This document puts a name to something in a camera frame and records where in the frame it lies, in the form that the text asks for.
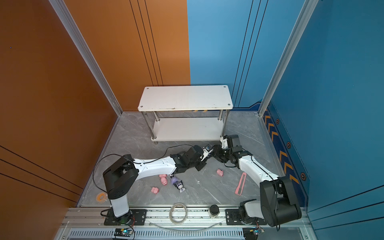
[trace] orange wall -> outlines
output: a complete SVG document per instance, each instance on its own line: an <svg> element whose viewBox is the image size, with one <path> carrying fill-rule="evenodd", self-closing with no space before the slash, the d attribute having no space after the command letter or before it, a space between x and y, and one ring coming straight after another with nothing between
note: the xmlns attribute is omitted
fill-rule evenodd
<svg viewBox="0 0 384 240"><path fill-rule="evenodd" d="M0 16L0 238L50 240L117 116L48 0Z"/></svg>
<svg viewBox="0 0 384 240"><path fill-rule="evenodd" d="M189 85L186 0L65 0L124 111L145 86Z"/></svg>

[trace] pink comb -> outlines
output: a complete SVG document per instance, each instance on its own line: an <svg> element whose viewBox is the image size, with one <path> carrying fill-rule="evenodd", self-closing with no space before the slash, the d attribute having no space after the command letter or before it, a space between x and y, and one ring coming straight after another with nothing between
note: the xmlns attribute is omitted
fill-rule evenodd
<svg viewBox="0 0 384 240"><path fill-rule="evenodd" d="M245 178L246 178L246 177L247 177L247 174L246 174L245 172L243 172L243 174L242 174L241 177L240 177L239 185L238 185L237 188L236 188L235 194L241 196L241 194L243 193L243 188L244 188ZM240 194L239 194L239 189L240 189L240 185L241 185L241 180L243 180L243 185L242 185L242 187L241 187L241 192L240 192Z"/></svg>

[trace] purple plush toy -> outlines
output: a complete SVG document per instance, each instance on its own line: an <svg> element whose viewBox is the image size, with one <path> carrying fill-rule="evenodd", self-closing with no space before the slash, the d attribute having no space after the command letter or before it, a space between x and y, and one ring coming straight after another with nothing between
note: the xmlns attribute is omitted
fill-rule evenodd
<svg viewBox="0 0 384 240"><path fill-rule="evenodd" d="M173 175L169 175L169 176L170 176L171 184L173 184L173 186L177 187L177 189L180 190L180 193L184 192L185 188L183 185L183 181L181 181L180 179L178 179L177 177L175 177Z"/></svg>

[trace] lower shelf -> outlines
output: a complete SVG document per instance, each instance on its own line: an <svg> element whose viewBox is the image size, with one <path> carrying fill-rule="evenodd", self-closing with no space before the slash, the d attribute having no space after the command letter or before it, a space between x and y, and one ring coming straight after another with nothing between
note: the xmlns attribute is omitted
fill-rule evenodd
<svg viewBox="0 0 384 240"><path fill-rule="evenodd" d="M162 141L215 141L220 140L223 120L214 118L161 118L153 130L156 139Z"/></svg>

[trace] vent grille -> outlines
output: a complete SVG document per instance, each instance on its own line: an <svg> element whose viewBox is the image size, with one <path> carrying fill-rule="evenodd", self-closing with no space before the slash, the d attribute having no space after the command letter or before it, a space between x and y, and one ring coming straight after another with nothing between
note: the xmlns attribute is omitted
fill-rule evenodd
<svg viewBox="0 0 384 240"><path fill-rule="evenodd" d="M136 237L142 238L169 238L169 237L242 237L242 230L210 230L205 232L196 232L196 231L185 231L185 232L176 232L176 231L167 231L167 230L137 230Z"/></svg>
<svg viewBox="0 0 384 240"><path fill-rule="evenodd" d="M69 238L113 238L114 228L73 228L69 233Z"/></svg>
<svg viewBox="0 0 384 240"><path fill-rule="evenodd" d="M69 239L113 239L114 228L72 228ZM219 228L204 232L188 231L169 231L158 228L137 228L135 240L139 239L244 239L242 228Z"/></svg>

